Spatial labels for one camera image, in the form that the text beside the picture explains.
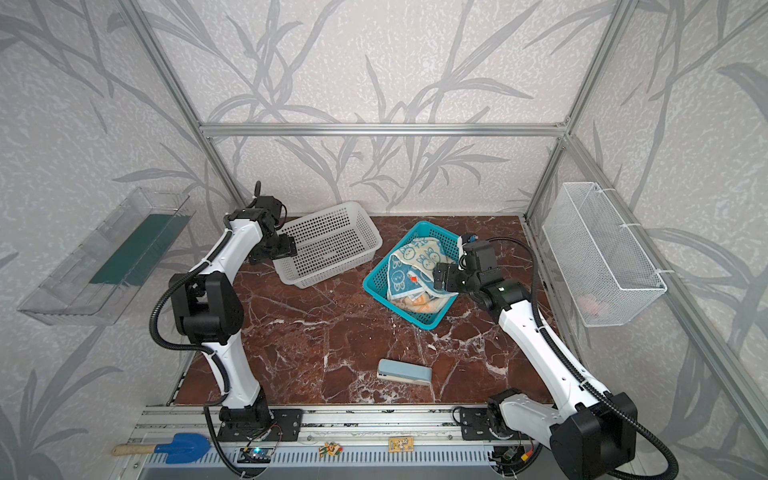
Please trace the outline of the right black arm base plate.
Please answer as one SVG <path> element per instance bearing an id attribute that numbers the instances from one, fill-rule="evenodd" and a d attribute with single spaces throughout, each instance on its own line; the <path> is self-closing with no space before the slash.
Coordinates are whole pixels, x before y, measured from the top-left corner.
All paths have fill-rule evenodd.
<path id="1" fill-rule="evenodd" d="M 464 441 L 493 441 L 497 437 L 491 432 L 488 409 L 486 407 L 454 407 L 451 411 L 453 421 L 461 430 Z"/>

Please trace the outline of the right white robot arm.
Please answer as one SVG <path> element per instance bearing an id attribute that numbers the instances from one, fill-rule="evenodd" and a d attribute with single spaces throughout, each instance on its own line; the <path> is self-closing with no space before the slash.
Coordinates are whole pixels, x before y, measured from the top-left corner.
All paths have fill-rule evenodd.
<path id="1" fill-rule="evenodd" d="M 639 422 L 632 399 L 612 393 L 598 381 L 545 321 L 538 306 L 538 273 L 531 273 L 529 288 L 505 277 L 493 243 L 474 234 L 461 236 L 458 260 L 438 264 L 434 283 L 441 290 L 469 296 L 498 322 L 534 367 L 553 403 L 533 401 L 522 392 L 499 394 L 488 403 L 492 422 L 550 450 L 569 479 L 631 478 L 622 468 L 634 460 L 639 438 L 666 461 L 658 478 L 676 478 L 677 458 Z"/>

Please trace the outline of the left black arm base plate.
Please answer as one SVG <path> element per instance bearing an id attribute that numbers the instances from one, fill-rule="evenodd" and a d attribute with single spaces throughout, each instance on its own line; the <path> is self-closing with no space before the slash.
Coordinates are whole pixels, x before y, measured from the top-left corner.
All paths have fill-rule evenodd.
<path id="1" fill-rule="evenodd" d="M 278 408 L 268 413 L 255 409 L 222 408 L 217 439 L 222 442 L 296 442 L 301 430 L 302 409 Z"/>

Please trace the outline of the teal perforated plastic basket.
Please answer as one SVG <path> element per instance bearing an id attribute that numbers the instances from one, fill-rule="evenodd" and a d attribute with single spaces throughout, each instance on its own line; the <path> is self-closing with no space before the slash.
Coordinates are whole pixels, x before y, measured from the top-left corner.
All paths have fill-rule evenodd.
<path id="1" fill-rule="evenodd" d="M 436 328 L 436 326 L 446 316 L 448 310 L 455 302 L 457 298 L 455 293 L 453 293 L 455 298 L 451 300 L 439 313 L 433 315 L 412 314 L 411 312 L 404 311 L 393 305 L 387 298 L 386 275 L 389 255 L 393 253 L 396 248 L 411 242 L 414 238 L 417 237 L 438 238 L 441 241 L 447 256 L 451 258 L 454 263 L 459 260 L 459 246 L 457 245 L 459 236 L 430 222 L 421 221 L 412 227 L 410 231 L 390 251 L 390 253 L 385 255 L 384 259 L 379 262 L 379 264 L 371 271 L 371 273 L 363 281 L 363 288 L 377 302 L 382 304 L 391 312 L 395 313 L 397 316 L 413 325 L 418 326 L 423 330 L 432 330 Z"/>

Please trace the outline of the blue bunny pattern towel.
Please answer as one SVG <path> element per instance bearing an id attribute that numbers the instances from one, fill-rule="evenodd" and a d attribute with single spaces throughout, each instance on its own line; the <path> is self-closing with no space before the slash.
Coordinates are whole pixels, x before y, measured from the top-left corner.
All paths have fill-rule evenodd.
<path id="1" fill-rule="evenodd" d="M 417 237 L 395 249 L 387 261 L 387 298 L 389 301 L 451 297 L 453 293 L 435 287 L 433 271 L 438 263 L 453 264 L 443 245 L 435 237 Z"/>

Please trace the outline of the white perforated plastic basket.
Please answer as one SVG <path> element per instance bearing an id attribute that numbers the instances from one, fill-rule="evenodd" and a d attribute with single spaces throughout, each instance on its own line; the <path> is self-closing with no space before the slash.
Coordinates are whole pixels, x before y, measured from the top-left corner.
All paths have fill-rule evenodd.
<path id="1" fill-rule="evenodd" d="M 373 220 L 354 201 L 287 222 L 297 254 L 273 262 L 280 280 L 306 289 L 371 261 L 383 240 Z"/>

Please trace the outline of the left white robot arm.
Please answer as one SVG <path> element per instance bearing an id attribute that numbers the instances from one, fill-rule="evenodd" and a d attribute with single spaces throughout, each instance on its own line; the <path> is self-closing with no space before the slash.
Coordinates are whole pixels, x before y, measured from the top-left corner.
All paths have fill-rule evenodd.
<path id="1" fill-rule="evenodd" d="M 256 192 L 246 207 L 224 217 L 225 231 L 189 272 L 175 274 L 149 318 L 152 340 L 173 351 L 200 352 L 221 392 L 223 422 L 273 423 L 264 392 L 242 345 L 244 307 L 233 282 L 244 262 L 297 255 L 295 239 L 282 233 L 287 208 Z"/>

